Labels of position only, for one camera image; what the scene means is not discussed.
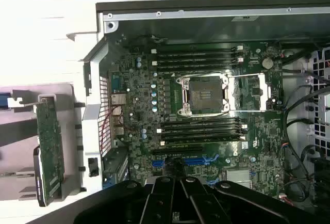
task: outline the red wire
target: red wire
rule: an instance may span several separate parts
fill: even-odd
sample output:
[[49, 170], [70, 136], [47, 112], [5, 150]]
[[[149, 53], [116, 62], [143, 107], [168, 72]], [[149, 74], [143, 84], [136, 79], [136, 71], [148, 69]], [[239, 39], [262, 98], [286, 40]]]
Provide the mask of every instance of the red wire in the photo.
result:
[[104, 127], [105, 124], [107, 123], [107, 119], [110, 117], [111, 113], [119, 106], [116, 106], [114, 108], [112, 108], [112, 110], [106, 115], [103, 124], [102, 124], [102, 131], [101, 131], [101, 146], [100, 146], [100, 151], [101, 151], [101, 156], [102, 156], [102, 150], [103, 150], [103, 131], [104, 131]]

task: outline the green expansion card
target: green expansion card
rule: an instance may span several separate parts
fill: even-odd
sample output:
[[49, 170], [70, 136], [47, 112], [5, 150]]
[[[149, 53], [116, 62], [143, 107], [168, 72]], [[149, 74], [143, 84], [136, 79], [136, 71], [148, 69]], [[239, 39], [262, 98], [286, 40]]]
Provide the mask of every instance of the green expansion card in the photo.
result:
[[36, 105], [39, 146], [34, 149], [34, 165], [38, 202], [47, 206], [60, 195], [64, 160], [54, 98], [42, 97], [40, 101]]
[[111, 136], [129, 148], [130, 178], [143, 184], [162, 175], [166, 157], [182, 157], [187, 174], [209, 185], [231, 180], [276, 196], [284, 178], [279, 48], [253, 42], [129, 49], [109, 80], [117, 113]]

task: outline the screw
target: screw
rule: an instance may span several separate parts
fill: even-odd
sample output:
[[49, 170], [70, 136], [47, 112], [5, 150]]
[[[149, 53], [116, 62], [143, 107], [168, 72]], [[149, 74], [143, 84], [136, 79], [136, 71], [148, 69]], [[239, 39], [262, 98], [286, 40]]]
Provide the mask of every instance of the screw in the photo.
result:
[[168, 183], [170, 181], [170, 178], [163, 177], [160, 181], [163, 183]]
[[230, 184], [228, 184], [228, 183], [221, 183], [220, 186], [224, 189], [230, 188]]
[[192, 178], [192, 177], [188, 177], [188, 178], [186, 178], [186, 181], [187, 181], [188, 183], [193, 183], [193, 182], [195, 182], [195, 179]]
[[130, 183], [129, 185], [127, 185], [127, 189], [133, 189], [136, 186], [138, 186], [136, 183]]

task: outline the green circuit board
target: green circuit board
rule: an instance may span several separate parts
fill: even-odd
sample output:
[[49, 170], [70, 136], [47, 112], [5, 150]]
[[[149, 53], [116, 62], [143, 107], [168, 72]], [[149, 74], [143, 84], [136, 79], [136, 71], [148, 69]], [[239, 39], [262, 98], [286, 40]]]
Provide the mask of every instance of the green circuit board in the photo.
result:
[[[218, 50], [223, 51], [224, 59], [213, 65]], [[276, 59], [279, 49], [253, 42], [158, 45], [153, 50], [136, 47], [131, 51], [109, 70], [111, 104], [122, 107], [120, 115], [112, 117], [113, 122], [121, 121], [111, 135], [129, 146], [130, 178], [144, 183], [150, 176], [161, 175], [162, 167], [157, 163], [167, 156], [183, 157], [187, 174], [203, 178], [210, 185], [233, 180], [276, 196], [284, 178], [280, 166], [284, 158], [278, 158], [283, 142], [282, 64]], [[203, 57], [205, 51], [210, 54], [207, 60]], [[270, 69], [262, 66], [265, 58], [271, 58]], [[242, 75], [232, 79], [230, 93], [235, 103], [230, 108], [234, 106], [235, 111], [226, 112], [222, 100], [217, 105], [219, 96], [228, 97], [225, 90], [205, 90], [199, 84], [198, 77], [203, 77], [207, 85], [219, 84], [210, 80], [208, 75], [212, 73]], [[220, 106], [225, 114], [180, 115], [186, 93], [177, 79], [186, 75], [195, 77], [190, 77], [188, 100], [195, 108], [192, 113], [216, 114]], [[260, 75], [268, 93], [261, 90]], [[123, 95], [125, 101], [120, 102], [119, 96]]]
[[41, 103], [36, 106], [38, 136], [39, 136], [39, 163], [40, 174], [36, 179], [42, 184], [42, 191], [38, 200], [42, 206], [47, 206], [53, 196], [60, 191], [63, 181], [64, 160], [61, 139], [61, 130], [57, 121], [55, 101], [52, 97], [42, 97]]

